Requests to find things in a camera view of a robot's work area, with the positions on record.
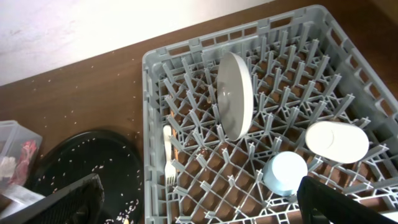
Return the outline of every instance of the black plate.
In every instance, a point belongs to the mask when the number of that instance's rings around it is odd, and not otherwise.
[[[130,206],[135,210],[128,214],[129,220],[138,223],[144,204],[142,164],[134,145],[112,131],[87,131],[61,142],[40,160],[25,186],[48,196],[93,172],[105,192],[98,223],[106,219],[122,223],[116,218],[120,213],[125,217]]]

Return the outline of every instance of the wooden table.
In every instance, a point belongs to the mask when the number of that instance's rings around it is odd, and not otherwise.
[[[41,154],[73,134],[107,128],[133,141],[142,156],[141,58],[147,51],[312,4],[333,14],[398,96],[398,27],[369,0],[276,0],[0,86],[0,120],[17,120],[43,136]]]

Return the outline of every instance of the gray dish rack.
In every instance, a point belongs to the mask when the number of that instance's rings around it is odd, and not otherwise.
[[[238,141],[225,136],[216,103],[225,52],[247,62],[254,90],[252,125]],[[359,203],[398,209],[398,102],[323,6],[151,50],[142,79],[146,223],[290,223],[300,217],[296,196],[262,183],[280,151],[300,154],[310,176]],[[323,120],[364,129],[364,158],[339,164],[309,151],[306,128]],[[165,124],[177,133],[174,187],[164,185]]]

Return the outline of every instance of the plastic fork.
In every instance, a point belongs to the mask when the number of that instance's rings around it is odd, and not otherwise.
[[[163,127],[164,150],[166,153],[166,166],[164,167],[164,174],[166,178],[166,186],[173,186],[175,183],[176,170],[172,165],[172,143],[170,137],[172,136],[172,128],[170,125]]]

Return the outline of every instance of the plastic container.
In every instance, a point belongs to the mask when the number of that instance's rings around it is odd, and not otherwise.
[[[41,142],[41,136],[17,121],[0,121],[0,190],[24,185]]]
[[[225,136],[215,97],[226,52],[244,59],[253,84],[253,120],[238,141]],[[273,194],[261,171],[283,151],[336,191],[398,209],[398,102],[323,6],[151,50],[142,63],[147,224],[288,223],[297,198]],[[316,121],[356,125],[369,151],[344,165],[315,155],[305,133]],[[172,188],[164,183],[166,124],[178,151]]]

